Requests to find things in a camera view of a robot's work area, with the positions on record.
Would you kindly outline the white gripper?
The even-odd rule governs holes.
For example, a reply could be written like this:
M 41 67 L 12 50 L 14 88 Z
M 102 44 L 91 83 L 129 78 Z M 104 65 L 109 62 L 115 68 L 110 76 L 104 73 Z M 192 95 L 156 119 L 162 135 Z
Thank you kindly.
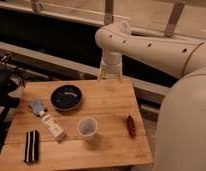
M 106 74 L 117 75 L 117 80 L 122 82 L 122 55 L 117 52 L 103 51 L 100 63 L 100 71 L 97 81 L 104 79 Z

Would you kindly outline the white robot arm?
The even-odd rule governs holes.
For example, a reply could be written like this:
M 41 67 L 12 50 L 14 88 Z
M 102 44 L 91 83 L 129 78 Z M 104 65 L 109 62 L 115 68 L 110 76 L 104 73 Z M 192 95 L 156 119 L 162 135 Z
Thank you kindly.
M 169 78 L 155 139 L 153 171 L 206 171 L 206 40 L 136 36 L 117 22 L 99 28 L 100 72 L 120 75 L 124 56 Z

